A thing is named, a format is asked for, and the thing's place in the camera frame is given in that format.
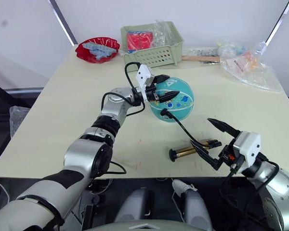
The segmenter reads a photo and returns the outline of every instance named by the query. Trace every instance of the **teal ball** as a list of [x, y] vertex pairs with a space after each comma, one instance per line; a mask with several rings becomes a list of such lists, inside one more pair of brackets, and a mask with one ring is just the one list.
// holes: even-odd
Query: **teal ball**
[[150, 108], [157, 118], [166, 122], [175, 122], [174, 119], [169, 119], [166, 115], [160, 115], [160, 112], [164, 108], [167, 108], [178, 120], [185, 119], [190, 114], [194, 106], [194, 94], [185, 81], [172, 77], [162, 83], [156, 84], [156, 88], [158, 95], [164, 95], [166, 92], [172, 90], [180, 91], [176, 97], [167, 102], [159, 103], [158, 101], [154, 101], [150, 103]]

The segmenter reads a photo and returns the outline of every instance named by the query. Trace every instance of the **red bowl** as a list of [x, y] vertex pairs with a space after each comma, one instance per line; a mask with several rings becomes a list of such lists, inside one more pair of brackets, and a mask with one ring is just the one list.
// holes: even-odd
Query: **red bowl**
[[[91, 54], [88, 49], [83, 48], [82, 44], [87, 43], [87, 42], [94, 42], [94, 43], [101, 44], [107, 47], [111, 47], [113, 49], [116, 49], [117, 52], [112, 53], [111, 56], [109, 57], [104, 57], [104, 58], [101, 58], [100, 60], [96, 60], [96, 56], [94, 54]], [[80, 59], [83, 59], [93, 64], [102, 64], [104, 62], [108, 62], [113, 57], [115, 57], [118, 53], [119, 48], [120, 48], [120, 44], [118, 44], [118, 42], [115, 39], [107, 38], [107, 37], [98, 37], [98, 38], [91, 38], [82, 42], [81, 44], [78, 45], [75, 51], [77, 52], [77, 57]]]

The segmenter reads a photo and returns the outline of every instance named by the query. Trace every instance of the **plastic basket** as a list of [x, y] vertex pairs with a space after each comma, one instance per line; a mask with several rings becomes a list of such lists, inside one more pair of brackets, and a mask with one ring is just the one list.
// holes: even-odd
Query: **plastic basket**
[[[183, 39], [178, 32], [177, 28], [173, 22], [166, 22], [174, 34], [176, 43], [173, 46], [163, 46], [154, 47], [150, 49], [144, 49], [139, 51], [134, 51], [131, 54], [124, 54], [125, 64], [130, 62], [140, 62], [146, 64], [149, 67], [162, 66], [167, 64], [176, 64], [181, 61], [182, 58], [182, 45]], [[146, 24], [139, 26], [125, 26], [121, 28], [121, 38], [123, 50], [127, 51], [127, 32], [128, 31], [143, 31], [150, 28], [154, 28], [155, 24]], [[128, 67], [128, 72], [137, 71], [135, 65], [130, 65]]]

